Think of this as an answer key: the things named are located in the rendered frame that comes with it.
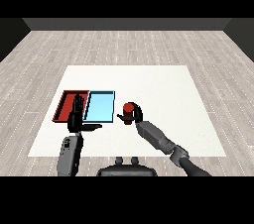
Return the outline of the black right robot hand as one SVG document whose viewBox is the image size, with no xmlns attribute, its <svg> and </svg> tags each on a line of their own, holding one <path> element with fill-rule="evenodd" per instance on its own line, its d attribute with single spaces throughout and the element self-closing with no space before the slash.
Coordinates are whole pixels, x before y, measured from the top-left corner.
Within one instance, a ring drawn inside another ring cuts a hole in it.
<svg viewBox="0 0 254 224">
<path fill-rule="evenodd" d="M 124 122 L 125 125 L 131 125 L 133 122 L 140 123 L 143 121 L 143 112 L 141 107 L 134 103 L 134 102 L 127 102 L 132 103 L 134 106 L 134 114 L 132 117 L 124 116 L 123 114 L 118 114 L 117 117 Z"/>
</svg>

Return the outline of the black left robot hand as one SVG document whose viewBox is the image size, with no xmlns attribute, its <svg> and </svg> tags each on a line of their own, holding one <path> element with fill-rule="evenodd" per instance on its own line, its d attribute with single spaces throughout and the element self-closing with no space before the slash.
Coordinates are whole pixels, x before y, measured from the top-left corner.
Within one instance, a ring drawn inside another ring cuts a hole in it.
<svg viewBox="0 0 254 224">
<path fill-rule="evenodd" d="M 71 133 L 92 132 L 102 127 L 101 124 L 82 124 L 84 98 L 76 94 L 73 98 L 72 110 L 67 118 L 67 128 Z"/>
</svg>

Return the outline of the small red can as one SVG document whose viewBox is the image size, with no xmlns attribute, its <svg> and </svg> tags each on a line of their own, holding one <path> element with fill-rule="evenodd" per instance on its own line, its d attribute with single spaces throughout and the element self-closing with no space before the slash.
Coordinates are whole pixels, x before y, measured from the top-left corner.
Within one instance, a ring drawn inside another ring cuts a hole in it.
<svg viewBox="0 0 254 224">
<path fill-rule="evenodd" d="M 134 114 L 134 106 L 132 103 L 125 103 L 123 105 L 123 115 L 132 117 Z"/>
</svg>

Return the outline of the shallow red open box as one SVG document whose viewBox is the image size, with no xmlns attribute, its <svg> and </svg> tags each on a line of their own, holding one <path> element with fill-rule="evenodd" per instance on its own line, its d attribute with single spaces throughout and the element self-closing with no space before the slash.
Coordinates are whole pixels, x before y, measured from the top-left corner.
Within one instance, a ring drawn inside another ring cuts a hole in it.
<svg viewBox="0 0 254 224">
<path fill-rule="evenodd" d="M 66 123 L 68 115 L 72 110 L 72 104 L 75 95 L 78 94 L 84 99 L 84 101 L 87 101 L 88 93 L 88 90 L 65 90 L 59 101 L 52 121 L 55 123 Z"/>
</svg>

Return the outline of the shallow light blue open box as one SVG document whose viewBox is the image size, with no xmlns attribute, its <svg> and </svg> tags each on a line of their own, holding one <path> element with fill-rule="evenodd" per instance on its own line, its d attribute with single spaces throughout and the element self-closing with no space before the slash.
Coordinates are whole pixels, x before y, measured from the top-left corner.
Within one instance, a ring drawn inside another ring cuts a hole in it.
<svg viewBox="0 0 254 224">
<path fill-rule="evenodd" d="M 112 123 L 115 92 L 113 90 L 91 90 L 83 113 L 84 123 Z"/>
</svg>

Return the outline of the dark grey robot body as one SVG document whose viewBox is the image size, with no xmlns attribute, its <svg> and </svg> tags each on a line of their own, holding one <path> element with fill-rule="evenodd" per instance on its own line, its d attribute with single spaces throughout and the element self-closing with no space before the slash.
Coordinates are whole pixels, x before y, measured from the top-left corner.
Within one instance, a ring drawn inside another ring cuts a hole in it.
<svg viewBox="0 0 254 224">
<path fill-rule="evenodd" d="M 137 157 L 131 158 L 130 165 L 124 165 L 123 158 L 117 157 L 113 166 L 101 168 L 97 176 L 157 176 L 157 173 L 153 168 L 141 166 Z"/>
</svg>

